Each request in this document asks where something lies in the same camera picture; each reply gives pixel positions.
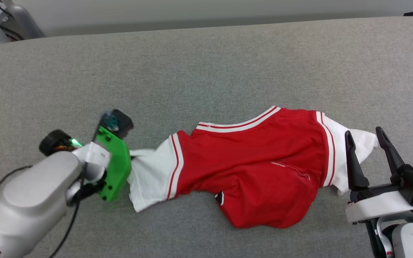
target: fabric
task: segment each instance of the fabric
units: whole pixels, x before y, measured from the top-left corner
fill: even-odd
[[[140,212],[208,191],[235,227],[286,228],[305,216],[318,188],[335,182],[347,190],[347,130],[322,112],[277,106],[239,124],[199,123],[190,136],[179,131],[157,150],[131,152],[129,196]],[[362,162],[377,137],[351,133]]]
[[[135,128],[131,149],[154,149],[199,121],[235,124],[272,105],[325,112],[347,127],[381,126],[413,166],[413,18],[388,17],[27,40],[0,45],[0,179],[39,162],[38,145],[62,129],[87,142],[104,110]],[[389,183],[385,154],[361,164]],[[346,221],[349,194],[318,190],[303,220],[284,230],[238,230],[208,192],[136,213],[126,188],[109,204],[81,202],[56,257],[370,258],[364,225]],[[73,209],[28,258],[49,257]]]

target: white sleeve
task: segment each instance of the white sleeve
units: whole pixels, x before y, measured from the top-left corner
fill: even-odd
[[[349,130],[353,136],[356,145],[356,156],[358,157],[359,163],[362,163],[369,154],[372,153],[372,150],[378,146],[378,140],[377,136],[373,133],[357,129],[348,129],[327,116],[324,118],[325,125],[329,128],[334,137],[335,146],[334,178],[331,184],[337,187],[337,194],[342,195],[348,191],[345,132]]]
[[[182,159],[177,134],[171,135],[156,150],[131,150],[130,155],[132,170],[127,181],[136,212],[175,196],[176,183],[173,182],[179,175],[176,172]]]

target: gray cushion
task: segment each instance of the gray cushion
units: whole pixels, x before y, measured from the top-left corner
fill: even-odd
[[[100,114],[133,119],[133,149],[157,147],[199,121],[234,124],[271,105],[316,109],[349,127],[382,126],[413,165],[413,18],[367,18],[34,39],[0,45],[0,178],[39,162],[53,129],[90,140]],[[363,164],[387,183],[385,154]],[[320,189],[288,229],[235,229],[211,194],[133,211],[84,201],[59,257],[372,257],[364,225],[346,221],[348,195]],[[30,257],[46,257],[72,215]]]

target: red stripe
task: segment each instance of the red stripe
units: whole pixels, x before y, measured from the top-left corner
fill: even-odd
[[[324,119],[323,119],[323,113],[321,113],[321,123],[323,123],[324,126]],[[334,137],[332,136],[331,130],[329,130],[329,127],[326,126],[326,128],[329,131],[329,134],[331,134],[331,142],[332,142],[332,150],[333,150],[333,157],[332,157],[332,175],[331,175],[331,180],[329,180],[328,186],[331,185],[331,182],[334,178],[334,171],[336,169],[336,145],[334,144]]]
[[[208,124],[199,124],[199,126],[205,126],[205,127],[213,127],[213,128],[219,128],[219,129],[228,129],[228,128],[237,128],[237,127],[242,127],[242,126],[246,126],[248,124],[252,124],[256,121],[258,121],[259,119],[263,118],[264,116],[267,116],[269,113],[271,113],[273,110],[275,110],[277,108],[277,106],[275,106],[274,108],[272,108],[269,112],[263,114],[262,116],[254,119],[251,122],[248,122],[246,124],[241,124],[241,125],[235,125],[235,126],[221,126],[221,125],[208,125]]]
[[[170,198],[170,192],[172,191],[173,178],[174,178],[174,176],[175,176],[175,171],[177,170],[177,167],[179,166],[179,158],[178,158],[178,156],[177,156],[177,150],[176,150],[176,145],[175,145],[175,139],[174,139],[173,135],[172,135],[172,143],[173,143],[173,148],[174,148],[174,150],[175,150],[175,154],[176,154],[176,167],[175,167],[175,169],[173,170],[173,173],[172,173],[172,179],[170,180],[170,187],[168,188],[168,195],[167,195],[167,199],[169,199],[169,198]]]

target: cable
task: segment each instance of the cable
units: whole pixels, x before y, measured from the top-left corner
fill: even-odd
[[[13,34],[14,36],[18,37],[19,40],[23,40],[23,38],[22,38],[22,37],[20,36],[20,34],[18,34],[17,32],[15,32],[15,31],[13,31],[13,30],[11,30],[11,29],[8,29],[8,28],[6,28],[6,27],[3,27],[3,26],[1,26],[1,25],[0,25],[0,28],[1,28],[3,31],[6,31],[6,32],[8,32],[8,33],[10,33],[10,34]]]
[[[10,39],[11,42],[19,41],[18,39],[14,38],[13,36],[10,36],[9,34],[6,34],[6,36]]]
[[[7,14],[7,15],[11,16],[11,17],[13,17],[13,15],[12,15],[10,12],[8,12],[8,11],[4,10],[1,6],[0,6],[0,10],[2,10],[2,11],[3,11],[3,13],[5,13],[5,14]]]
[[[20,171],[20,170],[24,170],[27,168],[31,168],[33,165],[29,165],[29,166],[24,166],[21,168],[17,168],[16,170],[13,170],[12,172],[8,173],[7,175],[5,175],[1,180],[0,180],[0,186],[2,185],[2,183],[4,182],[4,180],[6,180],[8,177],[10,177],[11,175],[13,175],[14,173]]]
[[[105,118],[105,116],[107,116],[107,113],[105,113],[105,114],[103,114],[103,115],[101,116],[100,122],[98,123],[98,125],[97,125],[97,127],[96,127],[96,129],[95,129],[95,132],[94,132],[94,134],[93,134],[92,142],[95,142],[96,136],[97,136],[97,134],[98,134],[98,132],[99,132],[99,130],[100,130],[101,121],[102,121],[103,118]],[[85,163],[84,163],[84,169],[83,169],[83,172],[84,172],[84,173],[87,172],[87,165],[88,165],[88,163],[85,162]],[[65,243],[66,239],[68,238],[69,232],[70,232],[71,229],[72,229],[72,225],[74,224],[74,222],[75,222],[75,220],[76,220],[77,211],[79,210],[79,204],[81,203],[81,190],[82,190],[82,187],[84,186],[84,175],[82,175],[82,173],[81,173],[81,181],[80,181],[80,183],[81,183],[81,184],[80,184],[80,187],[79,187],[79,191],[77,191],[77,204],[76,204],[76,208],[74,209],[74,214],[72,215],[71,222],[69,223],[68,229],[67,229],[67,231],[66,231],[66,233],[65,233],[62,241],[61,241],[60,244],[57,246],[57,248],[55,249],[55,251],[49,256],[49,258],[53,258],[53,257],[59,252],[59,250],[62,248],[63,244]]]
[[[84,178],[81,179],[81,186],[79,188],[79,191],[77,192],[77,204],[76,204],[76,208],[74,209],[74,214],[72,215],[71,218],[71,222],[69,223],[68,226],[68,230],[66,230],[66,233],[62,239],[62,241],[60,242],[60,244],[57,246],[57,248],[55,249],[55,251],[49,256],[49,258],[53,258],[58,252],[59,250],[62,248],[63,244],[65,243],[66,239],[68,238],[69,232],[72,229],[72,225],[74,224],[75,220],[76,220],[76,216],[77,216],[77,211],[79,210],[79,204],[81,203],[81,189],[82,186],[84,186]]]

